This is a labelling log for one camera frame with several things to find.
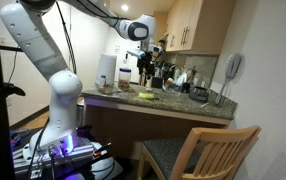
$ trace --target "ceiling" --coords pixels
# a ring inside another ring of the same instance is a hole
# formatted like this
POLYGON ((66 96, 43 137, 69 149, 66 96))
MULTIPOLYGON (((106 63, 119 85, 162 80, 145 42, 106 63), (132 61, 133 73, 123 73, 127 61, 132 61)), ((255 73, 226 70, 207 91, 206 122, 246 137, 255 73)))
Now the ceiling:
POLYGON ((120 17, 136 19, 142 14, 153 15, 154 11, 167 12, 175 0, 110 0, 110 9, 120 17), (123 12, 121 6, 129 6, 127 12, 123 12))

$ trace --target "chair back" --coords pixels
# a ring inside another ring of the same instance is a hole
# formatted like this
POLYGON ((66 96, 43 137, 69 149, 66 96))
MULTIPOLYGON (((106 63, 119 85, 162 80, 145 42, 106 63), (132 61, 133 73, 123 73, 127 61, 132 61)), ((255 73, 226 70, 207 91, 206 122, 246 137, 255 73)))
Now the chair back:
POLYGON ((192 128, 176 159, 170 179, 233 179, 258 140, 259 126, 244 129, 192 128), (202 149, 193 173, 184 173, 193 150, 202 149))

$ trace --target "under-counter cabinet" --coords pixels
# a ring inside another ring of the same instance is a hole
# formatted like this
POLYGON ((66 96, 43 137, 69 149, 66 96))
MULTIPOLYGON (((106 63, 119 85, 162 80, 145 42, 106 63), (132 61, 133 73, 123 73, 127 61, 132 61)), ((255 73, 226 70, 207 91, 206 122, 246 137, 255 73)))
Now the under-counter cabinet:
POLYGON ((176 0, 168 13, 166 51, 220 54, 236 0, 176 0))

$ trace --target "granite countertop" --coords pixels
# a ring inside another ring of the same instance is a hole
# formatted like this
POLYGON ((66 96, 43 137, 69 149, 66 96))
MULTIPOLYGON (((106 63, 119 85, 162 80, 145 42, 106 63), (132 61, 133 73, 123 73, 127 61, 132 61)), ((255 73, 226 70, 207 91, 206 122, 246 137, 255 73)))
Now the granite countertop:
POLYGON ((220 104, 216 105, 217 93, 209 89, 208 102, 195 101, 189 97, 188 93, 169 92, 162 89, 152 88, 152 92, 147 92, 146 87, 131 84, 130 88, 122 91, 117 84, 107 88, 99 88, 94 85, 81 93, 84 98, 102 99, 117 103, 155 108, 181 113, 189 113, 201 116, 210 116, 223 119, 234 119, 234 112, 237 103, 222 96, 220 104), (152 93, 158 99, 139 98, 139 93, 152 93))

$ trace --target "kitchen counter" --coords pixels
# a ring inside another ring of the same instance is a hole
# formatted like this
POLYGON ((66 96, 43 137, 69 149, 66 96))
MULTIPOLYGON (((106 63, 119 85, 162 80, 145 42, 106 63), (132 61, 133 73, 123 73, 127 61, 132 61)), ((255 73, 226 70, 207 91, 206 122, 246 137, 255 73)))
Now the kitchen counter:
POLYGON ((228 128, 237 103, 210 90, 208 103, 192 100, 188 93, 168 92, 132 85, 122 91, 113 87, 93 86, 84 90, 84 125, 101 144, 111 142, 116 157, 138 159, 146 139, 185 138, 193 127, 228 128), (139 98, 139 93, 152 93, 157 99, 139 98))

